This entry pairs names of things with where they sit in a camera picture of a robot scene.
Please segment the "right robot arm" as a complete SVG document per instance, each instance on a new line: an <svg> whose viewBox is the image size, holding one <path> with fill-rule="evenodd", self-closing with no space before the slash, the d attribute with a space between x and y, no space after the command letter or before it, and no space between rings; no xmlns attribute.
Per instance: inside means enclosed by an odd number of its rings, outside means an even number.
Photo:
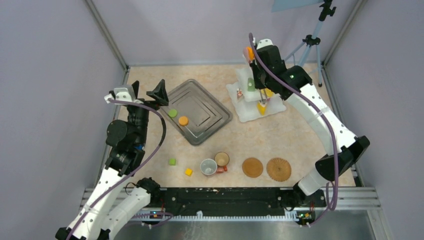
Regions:
<svg viewBox="0 0 424 240"><path fill-rule="evenodd" d="M307 206L314 193L333 184L336 197L339 177L359 160L370 146L369 139L350 131L322 100L310 75L299 65L287 67L270 39L256 41L249 35L247 55L253 78L259 87L271 90L294 107L306 120L324 146L326 154L312 170L293 186L293 200Z"/></svg>

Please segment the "green macaron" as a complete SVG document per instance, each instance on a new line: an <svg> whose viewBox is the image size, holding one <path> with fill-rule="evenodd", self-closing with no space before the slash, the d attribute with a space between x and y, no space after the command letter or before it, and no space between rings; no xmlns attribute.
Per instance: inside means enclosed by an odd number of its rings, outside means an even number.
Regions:
<svg viewBox="0 0 424 240"><path fill-rule="evenodd" d="M167 114L170 118L175 118L178 115L178 111L176 109L170 109Z"/></svg>

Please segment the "yellow cube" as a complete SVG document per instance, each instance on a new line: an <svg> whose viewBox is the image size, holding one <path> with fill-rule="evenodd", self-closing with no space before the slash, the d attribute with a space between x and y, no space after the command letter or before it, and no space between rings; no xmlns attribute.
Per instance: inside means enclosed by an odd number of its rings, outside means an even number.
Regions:
<svg viewBox="0 0 424 240"><path fill-rule="evenodd" d="M193 174L193 170L192 170L191 168L187 168L187 169L184 171L184 174L185 174L186 176L191 177L191 176L192 176L192 174Z"/></svg>

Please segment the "yellow cheese cake wedge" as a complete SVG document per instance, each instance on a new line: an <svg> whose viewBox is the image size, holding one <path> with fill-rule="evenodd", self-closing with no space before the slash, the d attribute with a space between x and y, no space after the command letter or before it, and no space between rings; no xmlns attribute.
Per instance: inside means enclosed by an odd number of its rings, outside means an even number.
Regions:
<svg viewBox="0 0 424 240"><path fill-rule="evenodd" d="M264 116L267 112L267 106L268 106L268 101L267 100L260 100L257 102L257 110L259 112L259 114L261 116Z"/></svg>

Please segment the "silver metal tray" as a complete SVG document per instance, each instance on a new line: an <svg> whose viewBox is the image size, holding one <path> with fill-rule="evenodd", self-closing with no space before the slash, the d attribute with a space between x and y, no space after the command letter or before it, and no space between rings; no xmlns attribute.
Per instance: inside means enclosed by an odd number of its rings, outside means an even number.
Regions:
<svg viewBox="0 0 424 240"><path fill-rule="evenodd" d="M160 112L165 119L192 145L199 146L233 119L233 114L217 98L195 79L188 79L167 93L168 106ZM177 116L168 116L170 109L177 110ZM187 126L181 126L178 119L186 116Z"/></svg>

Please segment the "orange flower cookie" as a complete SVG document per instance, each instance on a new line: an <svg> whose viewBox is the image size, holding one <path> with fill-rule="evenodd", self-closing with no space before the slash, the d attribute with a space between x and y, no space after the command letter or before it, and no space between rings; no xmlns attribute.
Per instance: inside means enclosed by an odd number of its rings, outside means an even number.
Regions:
<svg viewBox="0 0 424 240"><path fill-rule="evenodd" d="M244 56L249 63L253 62L253 60L255 59L255 55L251 47L245 48Z"/></svg>

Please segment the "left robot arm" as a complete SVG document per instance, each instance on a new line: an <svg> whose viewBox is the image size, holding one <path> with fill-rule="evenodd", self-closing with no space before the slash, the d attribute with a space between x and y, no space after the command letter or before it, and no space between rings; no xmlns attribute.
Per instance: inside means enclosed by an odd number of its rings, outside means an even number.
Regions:
<svg viewBox="0 0 424 240"><path fill-rule="evenodd" d="M116 119L108 125L105 143L111 150L98 182L76 218L59 228L55 239L112 240L139 210L160 202L160 185L145 177L135 184L124 201L113 207L121 190L153 158L166 138L166 122L159 113L160 107L169 105L166 81L161 79L153 90L146 92L150 100L138 97L139 85L135 81L118 86L104 97L108 104L125 107L127 120ZM159 117L162 132L158 145L145 156L150 113Z"/></svg>

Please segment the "white three-tier serving stand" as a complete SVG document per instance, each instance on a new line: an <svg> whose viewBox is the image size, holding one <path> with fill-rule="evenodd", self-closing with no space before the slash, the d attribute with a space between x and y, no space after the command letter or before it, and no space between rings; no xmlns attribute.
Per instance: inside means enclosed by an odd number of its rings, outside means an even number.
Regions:
<svg viewBox="0 0 424 240"><path fill-rule="evenodd" d="M247 91L249 65L238 67L234 71L236 82L227 84L226 89L241 123L254 121L277 113L282 113L287 110L287 107L283 104L280 96L278 94L274 94L272 97L268 98L269 102L267 104L266 114L260 115L257 109L257 103L260 98L259 93ZM240 100L237 100L237 89L241 89L244 95L244 97Z"/></svg>

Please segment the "light blue tripod stand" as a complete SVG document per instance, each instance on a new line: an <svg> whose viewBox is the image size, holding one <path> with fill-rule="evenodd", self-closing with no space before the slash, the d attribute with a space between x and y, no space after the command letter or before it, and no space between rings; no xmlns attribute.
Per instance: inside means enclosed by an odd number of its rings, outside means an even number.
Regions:
<svg viewBox="0 0 424 240"><path fill-rule="evenodd" d="M319 8L321 8L318 22L315 26L315 29L312 34L308 34L301 40L301 43L292 51L290 52L285 58L284 61L287 61L289 59L292 59L292 62L294 65L298 66L304 66L307 62L307 58L309 57L309 54L313 47L315 47L316 52L316 64L317 67L315 70L311 71L310 73L317 72L318 74L318 87L321 88L323 86L323 75L322 75L322 62L321 62L321 48L320 43L321 39L319 38L319 32L324 24L324 21L327 17L332 17L335 14L335 11L337 9L336 6L333 6L332 0L304 0L303 2L293 3L291 6L283 8L283 3L277 2L277 8L280 8L277 10L277 12L288 10L288 9L294 9L294 8L300 8L305 7L308 5L313 4L320 4ZM305 46L305 49L298 61L296 61L296 53Z"/></svg>

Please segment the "orange bear cookie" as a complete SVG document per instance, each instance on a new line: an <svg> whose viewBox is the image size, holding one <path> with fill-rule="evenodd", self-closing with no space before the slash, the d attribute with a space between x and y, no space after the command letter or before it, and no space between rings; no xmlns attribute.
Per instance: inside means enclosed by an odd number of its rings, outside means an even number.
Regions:
<svg viewBox="0 0 424 240"><path fill-rule="evenodd" d="M267 98L271 98L274 95L274 93L268 88L263 89L262 92Z"/></svg>

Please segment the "green cake cube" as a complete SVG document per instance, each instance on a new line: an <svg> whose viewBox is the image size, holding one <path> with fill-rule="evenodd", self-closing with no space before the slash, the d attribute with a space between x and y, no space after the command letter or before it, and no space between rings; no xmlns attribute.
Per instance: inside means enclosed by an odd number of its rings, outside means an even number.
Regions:
<svg viewBox="0 0 424 240"><path fill-rule="evenodd" d="M256 91L255 81L251 77L249 77L248 80L247 80L247 91L248 92L255 92Z"/></svg>

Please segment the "ribbed brown round coaster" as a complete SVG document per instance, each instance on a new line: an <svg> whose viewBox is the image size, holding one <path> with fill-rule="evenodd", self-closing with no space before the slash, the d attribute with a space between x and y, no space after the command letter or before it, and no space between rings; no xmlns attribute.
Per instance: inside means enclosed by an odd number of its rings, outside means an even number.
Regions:
<svg viewBox="0 0 424 240"><path fill-rule="evenodd" d="M267 162L266 171L268 176L277 182L287 181L292 174L290 163L280 157L270 159Z"/></svg>

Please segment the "grey-white cup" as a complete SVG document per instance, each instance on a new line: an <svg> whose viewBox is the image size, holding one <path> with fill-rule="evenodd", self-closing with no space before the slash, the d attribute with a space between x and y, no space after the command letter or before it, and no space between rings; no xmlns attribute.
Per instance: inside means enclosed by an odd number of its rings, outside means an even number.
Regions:
<svg viewBox="0 0 424 240"><path fill-rule="evenodd" d="M215 162L214 159L204 159L201 163L200 163L200 171L202 174L204 174L205 176L211 176L214 175L218 169L218 165Z"/></svg>

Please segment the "orange round macaron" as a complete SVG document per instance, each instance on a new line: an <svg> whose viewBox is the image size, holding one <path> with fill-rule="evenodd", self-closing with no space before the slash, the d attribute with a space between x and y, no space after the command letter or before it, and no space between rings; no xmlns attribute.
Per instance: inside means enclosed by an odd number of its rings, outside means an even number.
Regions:
<svg viewBox="0 0 424 240"><path fill-rule="evenodd" d="M187 126L188 124L189 124L189 119L188 119L188 117L187 116L181 116L179 119L178 119L178 124L180 125L180 126Z"/></svg>

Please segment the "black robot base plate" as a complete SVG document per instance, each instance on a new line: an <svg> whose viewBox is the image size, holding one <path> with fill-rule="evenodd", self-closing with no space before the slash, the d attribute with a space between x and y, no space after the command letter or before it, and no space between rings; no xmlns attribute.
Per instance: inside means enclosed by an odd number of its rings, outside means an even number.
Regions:
<svg viewBox="0 0 424 240"><path fill-rule="evenodd" d="M326 206L323 190L305 196L280 187L169 187L161 189L149 204L181 217L195 216L198 211L206 217L283 216L289 210Z"/></svg>

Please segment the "smooth brown round coaster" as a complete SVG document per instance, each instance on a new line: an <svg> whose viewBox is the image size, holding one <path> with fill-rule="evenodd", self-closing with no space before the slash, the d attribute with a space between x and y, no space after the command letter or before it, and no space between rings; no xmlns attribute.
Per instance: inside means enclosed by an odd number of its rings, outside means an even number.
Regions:
<svg viewBox="0 0 424 240"><path fill-rule="evenodd" d="M247 158L242 163L242 171L249 178L257 178L263 173L262 162L254 157Z"/></svg>

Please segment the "white strawberry cake slice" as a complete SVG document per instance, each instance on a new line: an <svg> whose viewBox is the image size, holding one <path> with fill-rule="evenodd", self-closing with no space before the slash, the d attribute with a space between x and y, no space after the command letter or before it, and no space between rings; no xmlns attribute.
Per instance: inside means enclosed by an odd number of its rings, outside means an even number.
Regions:
<svg viewBox="0 0 424 240"><path fill-rule="evenodd" d="M241 90L240 88L238 88L238 89L236 90L236 98L237 98L237 100L240 100L240 99L242 99L243 97L244 97L244 94L243 94L242 90Z"/></svg>

